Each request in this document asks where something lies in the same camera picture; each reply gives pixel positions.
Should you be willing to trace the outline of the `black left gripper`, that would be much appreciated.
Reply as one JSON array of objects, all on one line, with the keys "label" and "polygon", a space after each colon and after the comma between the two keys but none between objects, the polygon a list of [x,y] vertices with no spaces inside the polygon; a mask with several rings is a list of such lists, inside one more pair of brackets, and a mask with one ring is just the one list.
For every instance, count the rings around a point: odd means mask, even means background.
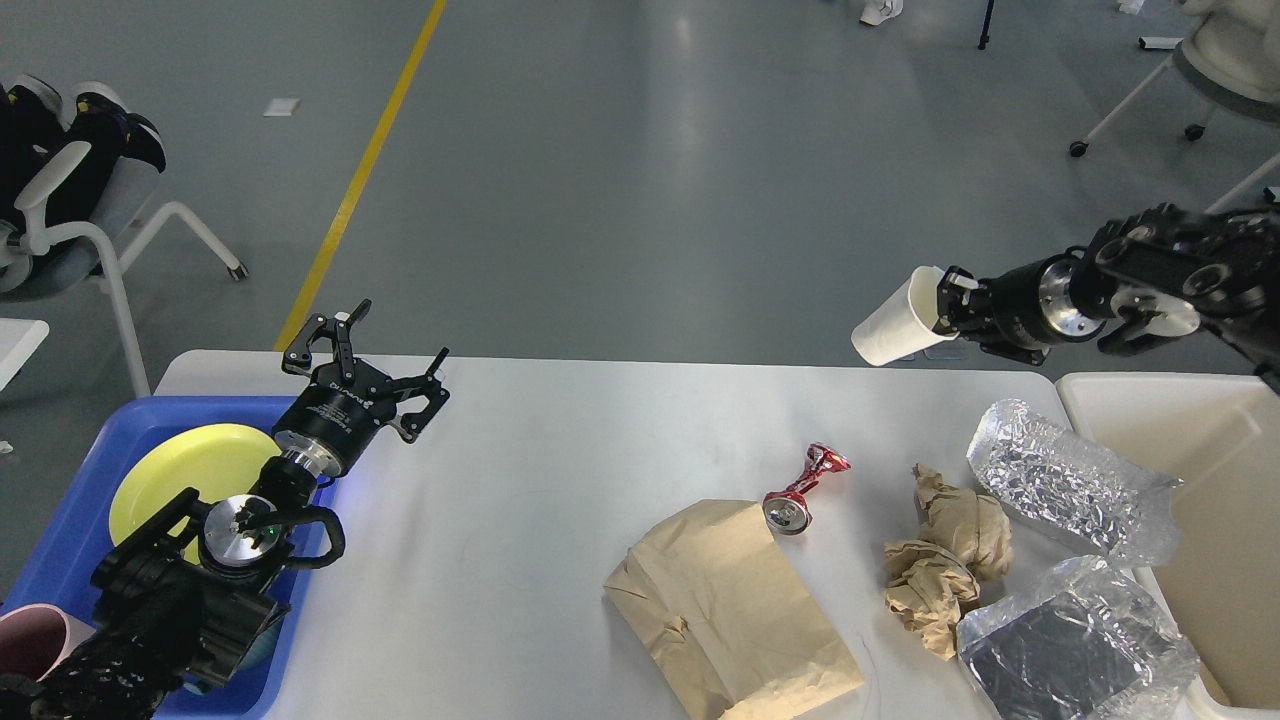
[{"label": "black left gripper", "polygon": [[[317,465],[312,470],[316,477],[344,477],[385,424],[407,445],[415,443],[451,398],[438,377],[451,355],[447,346],[420,375],[390,379],[375,366],[356,365],[349,329],[371,306],[372,301],[364,299],[344,318],[314,314],[282,351],[285,374],[310,378],[271,428],[271,437],[283,451],[311,455]],[[330,343],[337,365],[321,365],[311,372],[311,347],[320,340]],[[424,398],[425,407],[399,413],[402,404],[415,398]]]}]

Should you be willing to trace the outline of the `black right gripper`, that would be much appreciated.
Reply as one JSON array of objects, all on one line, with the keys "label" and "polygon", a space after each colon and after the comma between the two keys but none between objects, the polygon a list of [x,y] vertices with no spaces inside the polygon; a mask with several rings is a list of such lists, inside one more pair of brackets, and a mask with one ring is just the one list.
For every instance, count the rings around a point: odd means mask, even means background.
[{"label": "black right gripper", "polygon": [[979,348],[1029,366],[1042,366],[1051,348],[1096,338],[1105,322],[1085,315],[1071,300],[1071,254],[1030,263],[982,281],[948,266],[936,286],[941,336],[978,336]]}]

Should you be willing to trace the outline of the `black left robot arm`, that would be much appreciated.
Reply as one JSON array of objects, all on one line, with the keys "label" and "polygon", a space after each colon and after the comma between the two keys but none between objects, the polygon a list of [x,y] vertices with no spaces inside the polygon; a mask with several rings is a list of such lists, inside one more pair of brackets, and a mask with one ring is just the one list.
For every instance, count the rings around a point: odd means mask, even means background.
[{"label": "black left robot arm", "polygon": [[349,332],[370,306],[303,324],[282,370],[307,382],[253,484],[215,502],[183,486],[111,550],[90,578],[96,632],[40,679],[4,671],[5,719],[150,719],[187,680],[224,687],[289,612],[271,594],[280,575],[344,555],[340,519],[316,493],[379,430],[413,443],[451,396],[438,375],[448,348],[404,378],[355,355]]}]

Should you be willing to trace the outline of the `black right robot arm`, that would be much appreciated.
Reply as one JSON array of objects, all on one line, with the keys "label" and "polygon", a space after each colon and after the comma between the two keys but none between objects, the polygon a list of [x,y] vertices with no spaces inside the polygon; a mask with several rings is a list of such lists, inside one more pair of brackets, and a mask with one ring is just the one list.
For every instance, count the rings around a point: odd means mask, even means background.
[{"label": "black right robot arm", "polygon": [[936,333],[1041,365],[1060,345],[1133,357],[1208,333],[1279,386],[1277,211],[1183,210],[1170,202],[1107,222],[1085,246],[993,278],[948,268]]}]

